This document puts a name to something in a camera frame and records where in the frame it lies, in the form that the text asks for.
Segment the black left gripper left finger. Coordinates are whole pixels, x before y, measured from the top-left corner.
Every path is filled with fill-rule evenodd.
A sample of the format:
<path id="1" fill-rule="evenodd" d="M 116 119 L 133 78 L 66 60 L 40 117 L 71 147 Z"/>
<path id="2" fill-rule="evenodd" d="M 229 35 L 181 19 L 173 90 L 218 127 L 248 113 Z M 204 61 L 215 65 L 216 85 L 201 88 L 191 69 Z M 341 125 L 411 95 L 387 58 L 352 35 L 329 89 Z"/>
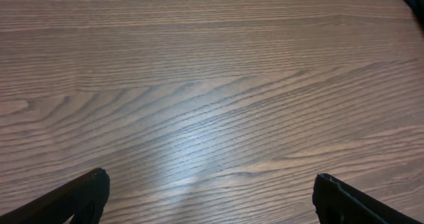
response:
<path id="1" fill-rule="evenodd" d="M 110 194 L 106 170 L 95 168 L 1 216 L 4 224 L 99 223 Z"/>

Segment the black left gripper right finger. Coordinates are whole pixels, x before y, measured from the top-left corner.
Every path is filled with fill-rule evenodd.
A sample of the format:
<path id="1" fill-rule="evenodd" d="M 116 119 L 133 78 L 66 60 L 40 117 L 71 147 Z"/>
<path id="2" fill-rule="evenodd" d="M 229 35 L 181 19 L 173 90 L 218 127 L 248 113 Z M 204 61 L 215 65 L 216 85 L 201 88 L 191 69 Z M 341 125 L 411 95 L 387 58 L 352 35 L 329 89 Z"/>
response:
<path id="1" fill-rule="evenodd" d="M 330 174 L 318 174 L 312 202 L 320 224 L 421 224 Z"/>

